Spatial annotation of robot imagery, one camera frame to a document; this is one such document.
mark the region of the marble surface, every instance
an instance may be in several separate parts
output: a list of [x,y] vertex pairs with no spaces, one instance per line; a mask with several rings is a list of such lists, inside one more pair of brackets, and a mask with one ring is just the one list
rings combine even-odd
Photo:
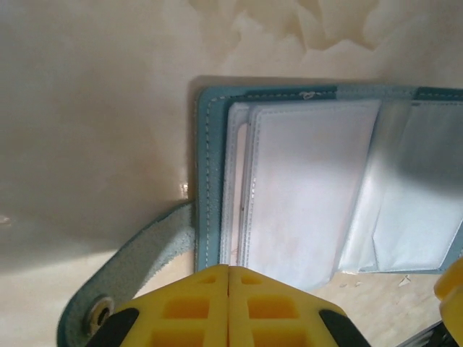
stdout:
[[[463,87],[462,34],[460,0],[3,0],[0,345],[52,346],[85,279],[139,227],[195,197],[199,85],[273,77]],[[155,282],[186,275],[191,257],[169,269],[177,275]],[[366,328],[374,346],[436,319],[434,278],[399,289],[396,280],[352,289],[362,294],[355,302],[377,302],[391,286],[415,307],[406,317],[391,310],[394,327]]]

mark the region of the yellow plastic object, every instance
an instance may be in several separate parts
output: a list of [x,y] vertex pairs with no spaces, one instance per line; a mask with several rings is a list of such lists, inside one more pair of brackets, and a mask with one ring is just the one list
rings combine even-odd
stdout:
[[441,300],[442,321],[452,337],[463,346],[463,258],[439,278],[434,293]]
[[331,302],[244,267],[230,267],[229,341],[237,347],[337,347],[319,311]]
[[127,302],[92,340],[89,346],[369,346],[335,304],[228,265]]

